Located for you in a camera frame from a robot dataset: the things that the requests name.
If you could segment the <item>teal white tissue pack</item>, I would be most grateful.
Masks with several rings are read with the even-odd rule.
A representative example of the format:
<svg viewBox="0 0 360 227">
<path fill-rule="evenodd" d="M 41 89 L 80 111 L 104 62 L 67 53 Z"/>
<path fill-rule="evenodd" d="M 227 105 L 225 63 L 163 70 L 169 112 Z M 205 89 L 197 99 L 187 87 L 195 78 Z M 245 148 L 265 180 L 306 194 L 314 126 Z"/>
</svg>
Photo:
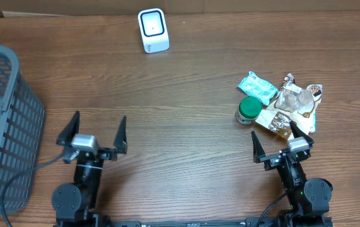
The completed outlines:
<svg viewBox="0 0 360 227">
<path fill-rule="evenodd" d="M 310 123 L 310 130 L 309 130 L 309 133 L 310 134 L 313 134 L 316 132 L 316 112 L 313 112 L 310 116 L 310 120 L 311 120 L 311 123 Z"/>
</svg>

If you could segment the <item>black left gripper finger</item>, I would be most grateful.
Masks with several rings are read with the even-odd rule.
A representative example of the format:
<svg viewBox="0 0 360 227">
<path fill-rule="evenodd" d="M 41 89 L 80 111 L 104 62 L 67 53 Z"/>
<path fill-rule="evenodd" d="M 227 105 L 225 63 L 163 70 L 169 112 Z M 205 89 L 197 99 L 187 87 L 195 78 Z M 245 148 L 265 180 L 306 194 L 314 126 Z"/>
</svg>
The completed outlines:
<svg viewBox="0 0 360 227">
<path fill-rule="evenodd" d="M 123 116 L 118 131 L 116 133 L 113 145 L 115 146 L 116 153 L 127 153 L 127 133 L 126 133 L 127 117 Z"/>
<path fill-rule="evenodd" d="M 56 145 L 68 146 L 73 141 L 73 137 L 79 132 L 80 112 L 75 111 L 73 117 L 58 135 Z"/>
</svg>

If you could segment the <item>green lid white jar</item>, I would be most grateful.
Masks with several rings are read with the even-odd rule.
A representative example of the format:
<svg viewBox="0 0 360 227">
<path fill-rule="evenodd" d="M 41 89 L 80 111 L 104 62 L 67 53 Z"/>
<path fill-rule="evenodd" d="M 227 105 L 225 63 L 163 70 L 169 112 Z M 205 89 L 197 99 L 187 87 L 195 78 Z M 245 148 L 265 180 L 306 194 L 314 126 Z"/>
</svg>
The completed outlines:
<svg viewBox="0 0 360 227">
<path fill-rule="evenodd" d="M 239 123 L 247 125 L 253 123 L 261 111 L 261 102 L 257 98 L 248 96 L 240 102 L 236 109 L 235 117 Z"/>
</svg>

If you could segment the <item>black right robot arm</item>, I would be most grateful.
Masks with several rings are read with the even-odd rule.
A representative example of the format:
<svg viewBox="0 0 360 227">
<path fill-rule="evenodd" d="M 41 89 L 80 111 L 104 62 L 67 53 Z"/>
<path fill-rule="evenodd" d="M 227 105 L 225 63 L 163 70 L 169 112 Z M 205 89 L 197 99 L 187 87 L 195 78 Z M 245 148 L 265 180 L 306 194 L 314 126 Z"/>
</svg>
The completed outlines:
<svg viewBox="0 0 360 227">
<path fill-rule="evenodd" d="M 284 193 L 265 208 L 260 217 L 246 218 L 247 226 L 292 226 L 292 227 L 332 227 L 329 212 L 333 186 L 324 178 L 308 179 L 301 162 L 311 157 L 310 149 L 314 140 L 305 134 L 293 121 L 289 122 L 293 139 L 287 141 L 287 147 L 277 154 L 266 155 L 256 135 L 252 132 L 253 161 L 263 163 L 266 171 L 276 169 Z M 290 209 L 281 210 L 274 218 L 265 218 L 266 214 L 284 197 L 287 197 Z"/>
</svg>

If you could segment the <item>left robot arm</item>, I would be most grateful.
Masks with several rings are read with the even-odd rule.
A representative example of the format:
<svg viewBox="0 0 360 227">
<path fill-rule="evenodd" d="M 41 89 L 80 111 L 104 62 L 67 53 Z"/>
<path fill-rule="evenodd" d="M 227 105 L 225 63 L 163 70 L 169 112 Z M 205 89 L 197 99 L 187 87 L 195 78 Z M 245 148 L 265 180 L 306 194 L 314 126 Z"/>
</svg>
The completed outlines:
<svg viewBox="0 0 360 227">
<path fill-rule="evenodd" d="M 74 179 L 58 186 L 52 194 L 57 226 L 112 226 L 107 215 L 94 212 L 105 161 L 115 161 L 127 153 L 127 117 L 120 121 L 113 147 L 98 145 L 95 136 L 79 133 L 77 111 L 58 135 L 56 144 L 63 147 L 62 160 L 76 161 Z"/>
</svg>

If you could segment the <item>teal snack packet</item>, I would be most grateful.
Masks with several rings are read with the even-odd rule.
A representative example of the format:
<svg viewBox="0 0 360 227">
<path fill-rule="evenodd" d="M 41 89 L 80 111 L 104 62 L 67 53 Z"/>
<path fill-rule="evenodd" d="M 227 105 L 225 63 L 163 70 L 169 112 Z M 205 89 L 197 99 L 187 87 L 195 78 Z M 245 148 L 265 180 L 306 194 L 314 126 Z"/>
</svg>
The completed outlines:
<svg viewBox="0 0 360 227">
<path fill-rule="evenodd" d="M 268 106 L 271 99 L 278 95 L 279 90 L 270 82 L 261 79 L 253 71 L 249 71 L 237 87 L 247 96 L 258 99 L 263 105 Z"/>
</svg>

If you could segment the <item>beige brown bag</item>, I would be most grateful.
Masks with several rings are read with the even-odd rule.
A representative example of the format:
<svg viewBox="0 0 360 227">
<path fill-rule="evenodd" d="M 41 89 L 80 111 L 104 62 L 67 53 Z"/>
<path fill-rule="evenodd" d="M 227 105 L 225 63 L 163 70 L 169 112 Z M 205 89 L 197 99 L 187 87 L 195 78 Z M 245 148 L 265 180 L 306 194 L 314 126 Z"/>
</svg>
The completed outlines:
<svg viewBox="0 0 360 227">
<path fill-rule="evenodd" d="M 305 134 L 309 134 L 310 116 L 316 112 L 322 95 L 322 85 L 310 84 L 306 88 L 299 87 L 294 76 L 289 73 L 282 82 L 279 94 L 261 111 L 255 122 L 286 140 L 294 138 L 289 125 L 291 120 Z"/>
</svg>

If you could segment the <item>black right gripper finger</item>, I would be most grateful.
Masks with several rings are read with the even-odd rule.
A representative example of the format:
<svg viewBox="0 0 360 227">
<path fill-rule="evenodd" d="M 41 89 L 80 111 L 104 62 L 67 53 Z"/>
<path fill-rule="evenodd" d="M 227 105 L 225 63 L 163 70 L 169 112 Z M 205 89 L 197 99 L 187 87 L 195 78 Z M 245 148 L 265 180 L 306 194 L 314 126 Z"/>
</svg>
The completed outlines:
<svg viewBox="0 0 360 227">
<path fill-rule="evenodd" d="M 291 131 L 293 133 L 294 138 L 299 138 L 299 137 L 303 137 L 306 142 L 309 145 L 313 145 L 314 140 L 312 140 L 312 138 L 310 136 L 308 136 L 307 134 L 305 134 L 297 125 L 294 121 L 290 121 L 289 123 Z"/>
<path fill-rule="evenodd" d="M 265 151 L 255 133 L 255 131 L 251 132 L 252 142 L 253 142 L 253 162 L 260 163 L 262 162 L 262 158 L 266 156 Z"/>
</svg>

